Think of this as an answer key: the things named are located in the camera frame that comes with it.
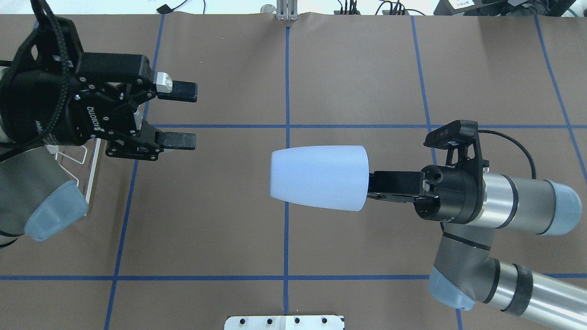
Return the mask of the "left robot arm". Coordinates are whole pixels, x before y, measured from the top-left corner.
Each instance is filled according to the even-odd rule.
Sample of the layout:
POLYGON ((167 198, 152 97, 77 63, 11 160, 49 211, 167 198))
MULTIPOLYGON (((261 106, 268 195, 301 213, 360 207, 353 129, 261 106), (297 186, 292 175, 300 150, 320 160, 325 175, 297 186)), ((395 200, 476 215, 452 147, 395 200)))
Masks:
POLYGON ((85 52, 75 65, 63 104, 56 66, 31 56, 1 79, 1 246, 27 235, 38 242, 84 217, 89 204, 78 182, 48 146, 107 142, 108 157, 156 161, 168 149, 194 150, 193 133, 163 132, 144 118, 154 98, 197 101, 195 82, 175 81, 134 54, 85 52))

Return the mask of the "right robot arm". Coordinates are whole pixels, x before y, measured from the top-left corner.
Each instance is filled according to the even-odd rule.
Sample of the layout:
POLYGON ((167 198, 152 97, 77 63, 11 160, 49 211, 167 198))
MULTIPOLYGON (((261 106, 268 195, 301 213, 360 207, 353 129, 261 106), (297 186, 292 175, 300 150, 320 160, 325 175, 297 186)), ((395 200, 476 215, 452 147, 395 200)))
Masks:
POLYGON ((367 196, 411 203, 422 219, 440 224, 428 291, 461 311, 485 304, 556 330, 586 328, 586 290, 526 265, 554 256, 555 242, 581 219, 567 186, 483 173, 478 166, 428 165, 369 174, 367 196))

